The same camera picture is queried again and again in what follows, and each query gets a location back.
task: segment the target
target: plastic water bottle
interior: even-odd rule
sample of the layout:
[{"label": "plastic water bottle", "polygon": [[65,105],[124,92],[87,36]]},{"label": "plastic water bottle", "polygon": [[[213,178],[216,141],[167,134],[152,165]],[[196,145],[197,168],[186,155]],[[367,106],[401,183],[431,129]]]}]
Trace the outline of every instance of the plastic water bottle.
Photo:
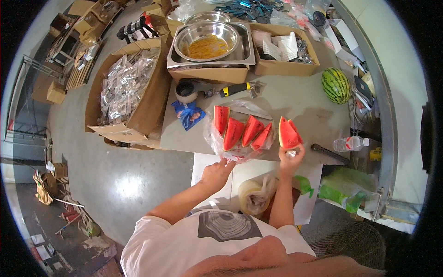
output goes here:
[{"label": "plastic water bottle", "polygon": [[336,152],[360,151],[365,146],[369,146],[369,138],[353,136],[334,141],[334,151]]}]

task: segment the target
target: red watermelon flesh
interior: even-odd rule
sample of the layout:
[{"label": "red watermelon flesh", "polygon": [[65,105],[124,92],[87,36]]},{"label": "red watermelon flesh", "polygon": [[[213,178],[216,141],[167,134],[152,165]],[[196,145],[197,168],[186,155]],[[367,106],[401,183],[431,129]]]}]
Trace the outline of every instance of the red watermelon flesh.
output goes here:
[{"label": "red watermelon flesh", "polygon": [[292,122],[291,119],[288,120],[288,123],[291,125],[291,127],[294,129],[294,131],[297,132],[297,135],[299,136],[299,137],[298,137],[299,142],[300,142],[300,143],[303,143],[302,137],[300,136],[300,134],[299,134],[299,132],[298,132],[297,127],[295,126],[295,124]]},{"label": "red watermelon flesh", "polygon": [[278,136],[280,146],[283,147],[283,149],[293,149],[300,144],[298,133],[284,117],[280,118]]},{"label": "red watermelon flesh", "polygon": [[245,132],[241,138],[241,145],[243,147],[248,146],[251,141],[264,129],[264,124],[257,120],[252,115],[249,116],[246,122]]},{"label": "red watermelon flesh", "polygon": [[228,120],[228,127],[226,128],[225,138],[223,139],[223,151],[231,150],[241,138],[245,124],[232,117]]},{"label": "red watermelon flesh", "polygon": [[214,125],[216,130],[223,136],[226,125],[228,124],[229,113],[231,109],[224,106],[214,106]]},{"label": "red watermelon flesh", "polygon": [[272,128],[272,122],[270,122],[266,126],[266,128],[251,143],[251,147],[252,149],[254,149],[254,151],[260,149],[264,145],[264,142],[266,141],[268,134],[271,132],[271,128]]}]

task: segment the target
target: stainless steel tray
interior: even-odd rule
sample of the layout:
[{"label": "stainless steel tray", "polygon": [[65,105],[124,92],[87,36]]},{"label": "stainless steel tray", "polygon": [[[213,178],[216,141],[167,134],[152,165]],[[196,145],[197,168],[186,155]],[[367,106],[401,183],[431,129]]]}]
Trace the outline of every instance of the stainless steel tray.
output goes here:
[{"label": "stainless steel tray", "polygon": [[[167,68],[174,68],[178,66],[203,66],[206,68],[210,67],[220,67],[223,65],[229,65],[233,67],[243,67],[245,65],[255,65],[255,54],[254,47],[252,42],[252,34],[251,28],[247,23],[240,22],[226,22],[226,24],[232,25],[238,34],[241,37],[241,43],[237,47],[237,49],[231,53],[230,55],[213,62],[192,62],[177,54],[174,49],[174,41],[172,42],[171,48],[169,49],[169,53],[167,55]],[[180,26],[177,28],[177,32],[175,33],[174,39],[177,37],[177,34],[185,27],[186,25]]]}]

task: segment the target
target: concrete floor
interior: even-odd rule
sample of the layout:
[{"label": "concrete floor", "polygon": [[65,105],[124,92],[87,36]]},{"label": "concrete floor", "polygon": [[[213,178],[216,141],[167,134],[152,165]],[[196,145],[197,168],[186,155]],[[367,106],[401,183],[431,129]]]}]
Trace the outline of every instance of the concrete floor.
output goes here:
[{"label": "concrete floor", "polygon": [[104,233],[122,245],[128,242],[140,217],[190,186],[194,163],[193,153],[112,147],[103,137],[84,131],[94,76],[103,60],[126,44],[115,34],[138,18],[140,7],[149,2],[139,1],[117,17],[106,32],[88,84],[69,90],[61,105],[51,106],[48,119],[53,162],[67,161],[72,198],[85,205]]}]

